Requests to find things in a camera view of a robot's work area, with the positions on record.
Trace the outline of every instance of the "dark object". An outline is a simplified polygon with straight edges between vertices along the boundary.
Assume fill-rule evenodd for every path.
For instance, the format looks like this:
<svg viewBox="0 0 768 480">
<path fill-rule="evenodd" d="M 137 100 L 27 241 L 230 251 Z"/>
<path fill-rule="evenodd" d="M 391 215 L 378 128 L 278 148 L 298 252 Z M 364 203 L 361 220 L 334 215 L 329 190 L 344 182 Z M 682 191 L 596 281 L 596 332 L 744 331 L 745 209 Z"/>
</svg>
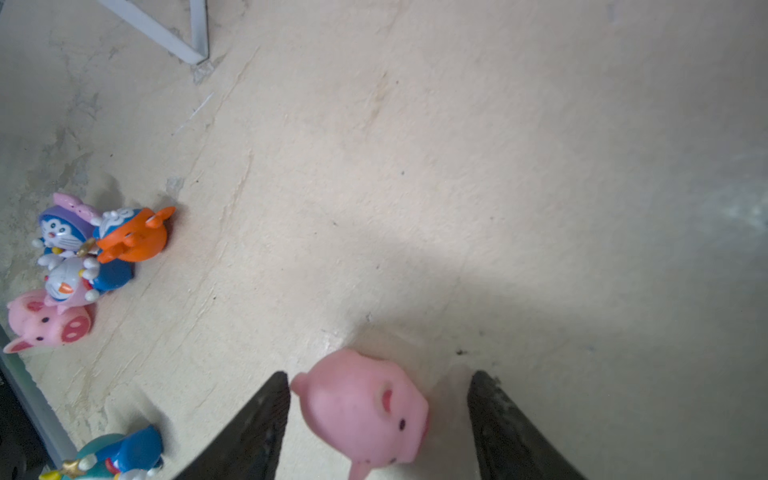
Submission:
<svg viewBox="0 0 768 480">
<path fill-rule="evenodd" d="M 45 447 L 0 373 L 0 480 L 37 478 L 47 463 Z"/>
<path fill-rule="evenodd" d="M 483 480 L 584 480 L 488 373 L 475 372 L 467 405 Z"/>
<path fill-rule="evenodd" d="M 273 480 L 289 408 L 288 376 L 276 372 L 177 480 Z"/>
</svg>

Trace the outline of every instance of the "teal toy figure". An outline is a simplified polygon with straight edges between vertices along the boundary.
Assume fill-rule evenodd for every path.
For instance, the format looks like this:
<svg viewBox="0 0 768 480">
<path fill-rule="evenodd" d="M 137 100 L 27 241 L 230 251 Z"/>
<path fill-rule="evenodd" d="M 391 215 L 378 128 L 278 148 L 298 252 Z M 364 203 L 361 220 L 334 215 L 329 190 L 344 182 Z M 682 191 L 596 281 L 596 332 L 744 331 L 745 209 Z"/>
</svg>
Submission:
<svg viewBox="0 0 768 480">
<path fill-rule="evenodd" d="M 40 480 L 145 480 L 162 468 L 162 453 L 160 433 L 152 425 L 128 436 L 103 435 L 83 447 L 75 460 L 40 475 Z"/>
</svg>

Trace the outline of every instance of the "pink pig toy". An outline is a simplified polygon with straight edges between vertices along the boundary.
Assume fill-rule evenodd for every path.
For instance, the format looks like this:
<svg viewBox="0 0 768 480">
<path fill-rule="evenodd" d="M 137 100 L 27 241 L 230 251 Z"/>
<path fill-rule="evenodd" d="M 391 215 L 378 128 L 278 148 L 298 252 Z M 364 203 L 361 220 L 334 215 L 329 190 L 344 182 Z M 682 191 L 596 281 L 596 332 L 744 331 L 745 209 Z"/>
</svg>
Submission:
<svg viewBox="0 0 768 480">
<path fill-rule="evenodd" d="M 352 460 L 349 480 L 410 463 L 429 426 L 429 405 L 393 362 L 341 349 L 290 384 L 309 428 Z"/>
<path fill-rule="evenodd" d="M 24 293 L 8 304 L 8 323 L 19 338 L 2 350 L 19 353 L 35 346 L 60 346 L 81 339 L 91 330 L 91 316 L 81 306 L 63 314 L 43 303 L 45 290 Z"/>
</svg>

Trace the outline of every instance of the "pig ear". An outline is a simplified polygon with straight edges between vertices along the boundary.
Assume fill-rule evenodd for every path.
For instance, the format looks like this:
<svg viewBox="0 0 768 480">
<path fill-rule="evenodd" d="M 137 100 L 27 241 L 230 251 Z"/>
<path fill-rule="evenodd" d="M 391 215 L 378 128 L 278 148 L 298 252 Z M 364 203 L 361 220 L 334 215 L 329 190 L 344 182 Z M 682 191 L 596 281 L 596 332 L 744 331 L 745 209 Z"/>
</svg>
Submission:
<svg viewBox="0 0 768 480">
<path fill-rule="evenodd" d="M 38 302 L 37 300 L 33 300 L 27 303 L 27 310 L 31 312 L 39 312 L 40 310 L 43 310 L 44 306 L 45 304 L 43 302 Z"/>
<path fill-rule="evenodd" d="M 365 477 L 371 472 L 371 465 L 362 462 L 352 463 L 349 469 L 349 480 L 365 480 Z"/>
<path fill-rule="evenodd" d="M 75 197 L 74 195 L 63 194 L 62 192 L 56 192 L 53 194 L 53 203 L 59 207 L 64 207 L 67 210 L 73 211 L 73 209 L 83 203 L 83 200 Z"/>
<path fill-rule="evenodd" d="M 290 390 L 293 393 L 296 393 L 298 396 L 304 396 L 304 393 L 306 392 L 306 374 L 300 373 L 299 375 L 293 377 L 293 380 L 291 380 L 290 383 Z"/>
<path fill-rule="evenodd" d="M 22 350 L 30 349 L 34 345 L 31 343 L 27 343 L 24 339 L 16 339 L 12 340 L 8 345 L 5 346 L 5 348 L 2 350 L 4 353 L 19 353 Z"/>
</svg>

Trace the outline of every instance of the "cluster of toy figures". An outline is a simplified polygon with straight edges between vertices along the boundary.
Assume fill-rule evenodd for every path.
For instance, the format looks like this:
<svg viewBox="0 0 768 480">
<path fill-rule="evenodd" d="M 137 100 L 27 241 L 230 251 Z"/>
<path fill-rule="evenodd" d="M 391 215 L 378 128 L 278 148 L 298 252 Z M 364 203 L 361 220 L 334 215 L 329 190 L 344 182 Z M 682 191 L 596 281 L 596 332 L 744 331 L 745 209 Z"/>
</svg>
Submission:
<svg viewBox="0 0 768 480">
<path fill-rule="evenodd" d="M 45 290 L 8 304 L 8 322 L 19 338 L 6 353 L 86 335 L 91 315 L 85 306 L 133 278 L 133 263 L 163 250 L 163 222 L 175 211 L 123 208 L 101 214 L 71 195 L 54 194 L 53 201 L 38 218 L 42 236 L 34 242 L 44 249 L 38 264 L 48 270 Z M 301 398 L 309 428 L 352 460 L 349 480 L 363 480 L 372 468 L 412 462 L 427 433 L 429 406 L 392 362 L 342 349 L 298 374 L 290 388 Z M 162 466 L 162 452 L 153 426 L 128 436 L 104 435 L 41 480 L 142 480 Z"/>
<path fill-rule="evenodd" d="M 67 194 L 54 194 L 54 206 L 38 217 L 43 249 L 38 264 L 47 269 L 45 289 L 23 293 L 8 304 L 8 323 L 18 338 L 3 352 L 76 342 L 91 331 L 85 306 L 134 276 L 133 263 L 165 247 L 163 222 L 175 207 L 158 212 L 121 208 L 102 214 Z"/>
</svg>

